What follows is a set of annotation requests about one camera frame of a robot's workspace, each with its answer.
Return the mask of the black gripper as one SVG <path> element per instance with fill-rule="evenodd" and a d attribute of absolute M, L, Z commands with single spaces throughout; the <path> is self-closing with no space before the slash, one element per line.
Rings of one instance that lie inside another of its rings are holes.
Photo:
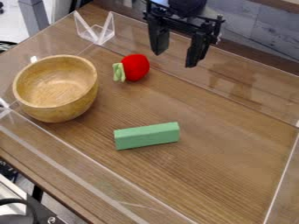
<path fill-rule="evenodd" d="M 208 0 L 145 0 L 144 19 L 148 23 L 150 49 L 160 55 L 169 46 L 172 23 L 177 32 L 198 29 L 190 37 L 185 66 L 192 68 L 204 59 L 209 45 L 220 41 L 220 27 L 224 17 L 206 6 Z"/>

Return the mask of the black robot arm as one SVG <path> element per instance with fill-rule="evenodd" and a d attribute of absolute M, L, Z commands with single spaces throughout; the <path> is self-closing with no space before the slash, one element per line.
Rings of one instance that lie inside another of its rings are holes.
<path fill-rule="evenodd" d="M 210 45 L 220 42 L 225 19 L 206 7 L 208 0 L 145 0 L 144 20 L 148 25 L 150 49 L 160 55 L 169 47 L 170 31 L 190 37 L 185 64 L 196 67 Z"/>

